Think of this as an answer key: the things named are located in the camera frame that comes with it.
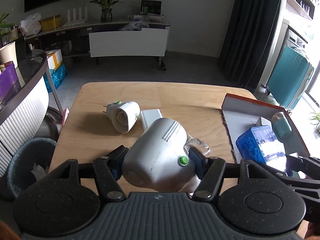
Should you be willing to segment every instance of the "black trash bin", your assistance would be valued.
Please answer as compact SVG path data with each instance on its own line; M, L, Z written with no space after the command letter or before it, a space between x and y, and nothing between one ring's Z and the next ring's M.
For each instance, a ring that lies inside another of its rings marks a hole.
M50 166L56 145L50 138L33 138L18 149L8 170L8 186L16 198L36 182L31 172L34 163L44 169Z

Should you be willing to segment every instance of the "tv stand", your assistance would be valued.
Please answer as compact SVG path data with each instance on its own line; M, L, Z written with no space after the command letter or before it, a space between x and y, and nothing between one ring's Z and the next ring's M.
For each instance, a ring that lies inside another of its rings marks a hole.
M170 24L148 22L150 28L141 31L119 31L130 21L85 22L40 32L27 37L27 43L36 49L61 49L63 56L90 54L96 58L110 56L155 56L163 71L162 61L167 51Z

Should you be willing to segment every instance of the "screw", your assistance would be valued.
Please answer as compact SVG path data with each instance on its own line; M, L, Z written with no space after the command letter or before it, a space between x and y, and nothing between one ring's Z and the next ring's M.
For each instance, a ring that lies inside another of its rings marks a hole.
M199 190L194 193L194 195L198 198L209 198L211 194L206 190Z
M107 197L110 199L120 199L123 197L123 193L120 191L110 191L108 192Z

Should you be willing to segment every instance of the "dark curtain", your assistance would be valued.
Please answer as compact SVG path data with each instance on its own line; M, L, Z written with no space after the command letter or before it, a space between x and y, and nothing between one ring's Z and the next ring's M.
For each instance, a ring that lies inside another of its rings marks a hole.
M270 52L281 0L235 0L218 65L236 86L256 88Z

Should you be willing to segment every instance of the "yellow box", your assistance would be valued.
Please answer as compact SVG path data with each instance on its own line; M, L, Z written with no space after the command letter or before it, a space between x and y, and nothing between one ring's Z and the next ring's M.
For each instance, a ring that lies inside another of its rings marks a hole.
M59 27L61 25L60 17L61 15L59 14L46 19L41 19L42 31L44 32Z

